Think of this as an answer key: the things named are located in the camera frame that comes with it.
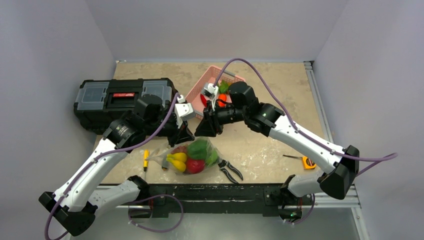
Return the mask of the clear dotted zip top bag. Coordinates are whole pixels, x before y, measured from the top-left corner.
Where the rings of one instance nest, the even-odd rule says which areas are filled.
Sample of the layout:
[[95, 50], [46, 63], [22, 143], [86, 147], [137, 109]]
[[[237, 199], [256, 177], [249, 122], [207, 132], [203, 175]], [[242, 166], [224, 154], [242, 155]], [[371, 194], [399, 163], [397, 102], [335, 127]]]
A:
[[151, 151], [147, 160], [156, 162], [165, 170], [177, 175], [196, 175], [217, 165], [221, 153], [208, 137], [197, 137], [193, 141], [171, 146], [167, 143]]

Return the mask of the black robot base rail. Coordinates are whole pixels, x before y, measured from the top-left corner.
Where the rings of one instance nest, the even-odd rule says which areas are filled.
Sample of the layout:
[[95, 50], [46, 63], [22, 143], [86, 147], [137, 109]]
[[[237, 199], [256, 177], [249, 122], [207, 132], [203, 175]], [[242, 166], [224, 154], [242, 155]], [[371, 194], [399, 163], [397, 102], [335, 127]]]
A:
[[296, 197], [284, 183], [145, 183], [136, 200], [124, 203], [144, 207], [153, 218], [170, 213], [259, 214], [298, 220], [313, 203], [311, 195]]

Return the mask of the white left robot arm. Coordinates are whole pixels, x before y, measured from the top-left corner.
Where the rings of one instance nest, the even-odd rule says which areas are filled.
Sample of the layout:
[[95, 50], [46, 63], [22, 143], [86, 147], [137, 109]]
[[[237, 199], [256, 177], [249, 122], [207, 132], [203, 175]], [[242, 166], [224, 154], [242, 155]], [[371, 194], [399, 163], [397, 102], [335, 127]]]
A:
[[193, 140], [188, 120], [194, 116], [192, 105], [178, 93], [167, 105], [156, 95], [141, 96], [132, 110], [110, 123], [92, 154], [69, 180], [39, 197], [49, 212], [47, 224], [56, 220], [66, 234], [76, 237], [108, 210], [152, 200], [150, 185], [137, 175], [104, 192], [96, 189], [119, 162], [154, 137], [166, 137], [171, 146]]

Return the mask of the yellow banana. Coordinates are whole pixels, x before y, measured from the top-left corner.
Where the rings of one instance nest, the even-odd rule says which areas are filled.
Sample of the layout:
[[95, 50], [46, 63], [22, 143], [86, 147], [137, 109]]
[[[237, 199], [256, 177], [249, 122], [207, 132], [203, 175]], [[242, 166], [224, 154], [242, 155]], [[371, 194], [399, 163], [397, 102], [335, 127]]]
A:
[[182, 163], [185, 163], [187, 161], [187, 154], [184, 152], [177, 152], [177, 153], [173, 153], [173, 154], [168, 154], [166, 156], [166, 160], [167, 161], [179, 161]]

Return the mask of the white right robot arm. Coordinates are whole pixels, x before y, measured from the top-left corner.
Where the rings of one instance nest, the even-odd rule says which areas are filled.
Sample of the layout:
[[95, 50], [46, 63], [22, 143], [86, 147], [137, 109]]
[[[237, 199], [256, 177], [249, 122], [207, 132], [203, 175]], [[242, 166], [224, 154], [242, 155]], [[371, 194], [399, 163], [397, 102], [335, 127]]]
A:
[[226, 106], [219, 106], [219, 89], [212, 83], [205, 84], [201, 92], [209, 100], [195, 136], [216, 137], [223, 132], [224, 125], [244, 122], [250, 130], [290, 146], [317, 164], [320, 171], [292, 175], [285, 181], [280, 191], [284, 202], [292, 204], [315, 193], [338, 200], [346, 197], [359, 172], [358, 162], [352, 159], [359, 155], [357, 148], [335, 145], [291, 123], [288, 114], [270, 103], [260, 102], [253, 88], [243, 81], [230, 85], [231, 102]]

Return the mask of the red apple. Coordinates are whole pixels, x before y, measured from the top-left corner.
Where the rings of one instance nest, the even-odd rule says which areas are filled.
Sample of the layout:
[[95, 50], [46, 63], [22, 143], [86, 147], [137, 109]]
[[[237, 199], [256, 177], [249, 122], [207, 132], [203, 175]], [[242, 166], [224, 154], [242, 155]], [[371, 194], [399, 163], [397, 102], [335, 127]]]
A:
[[205, 161], [203, 159], [196, 160], [188, 158], [185, 164], [185, 172], [187, 174], [198, 174], [201, 173], [205, 168]]

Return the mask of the green bell pepper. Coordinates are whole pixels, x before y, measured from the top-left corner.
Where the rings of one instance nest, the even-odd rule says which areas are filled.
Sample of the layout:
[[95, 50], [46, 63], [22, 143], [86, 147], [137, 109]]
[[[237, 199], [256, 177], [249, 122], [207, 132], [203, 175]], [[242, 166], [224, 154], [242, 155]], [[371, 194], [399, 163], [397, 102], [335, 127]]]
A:
[[198, 139], [187, 146], [187, 156], [193, 160], [205, 160], [208, 155], [209, 142]]

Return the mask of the purple grape bunch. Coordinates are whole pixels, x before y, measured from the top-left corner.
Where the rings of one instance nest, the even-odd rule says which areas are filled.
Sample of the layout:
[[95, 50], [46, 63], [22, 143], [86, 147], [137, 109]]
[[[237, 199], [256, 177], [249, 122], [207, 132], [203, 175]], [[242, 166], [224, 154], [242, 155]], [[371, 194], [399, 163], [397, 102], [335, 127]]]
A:
[[181, 146], [178, 146], [178, 147], [176, 147], [176, 148], [174, 148], [170, 153], [171, 154], [176, 154], [176, 153], [184, 153], [184, 154], [187, 154], [187, 146], [186, 145], [181, 145]]

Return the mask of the pink perforated plastic basket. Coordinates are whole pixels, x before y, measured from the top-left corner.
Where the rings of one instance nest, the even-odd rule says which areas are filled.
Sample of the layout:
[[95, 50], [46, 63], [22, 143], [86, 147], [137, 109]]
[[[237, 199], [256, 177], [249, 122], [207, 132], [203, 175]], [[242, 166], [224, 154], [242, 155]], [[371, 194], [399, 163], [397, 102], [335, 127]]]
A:
[[[188, 103], [191, 103], [193, 110], [196, 114], [196, 117], [198, 119], [203, 118], [203, 110], [205, 108], [205, 105], [203, 104], [201, 100], [201, 93], [204, 89], [204, 86], [206, 84], [213, 84], [216, 80], [216, 77], [221, 72], [221, 68], [215, 65], [211, 65], [200, 77], [200, 79], [196, 82], [196, 84], [192, 87], [192, 89], [188, 92], [187, 95], [185, 95], [185, 100]], [[245, 82], [246, 80], [236, 74], [230, 73], [229, 71], [225, 70], [220, 77], [218, 83], [220, 84], [221, 81], [224, 80], [229, 85], [235, 83], [235, 82]]]

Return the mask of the green striped watermelon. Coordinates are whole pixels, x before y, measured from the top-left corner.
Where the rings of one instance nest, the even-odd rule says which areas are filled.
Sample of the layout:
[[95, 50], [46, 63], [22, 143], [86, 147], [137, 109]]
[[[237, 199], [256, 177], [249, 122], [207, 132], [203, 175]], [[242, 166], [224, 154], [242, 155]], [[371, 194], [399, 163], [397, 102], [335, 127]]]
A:
[[205, 165], [207, 167], [214, 165], [216, 161], [218, 160], [218, 158], [219, 158], [218, 152], [216, 150], [212, 150], [210, 154], [207, 156], [207, 158], [205, 159]]

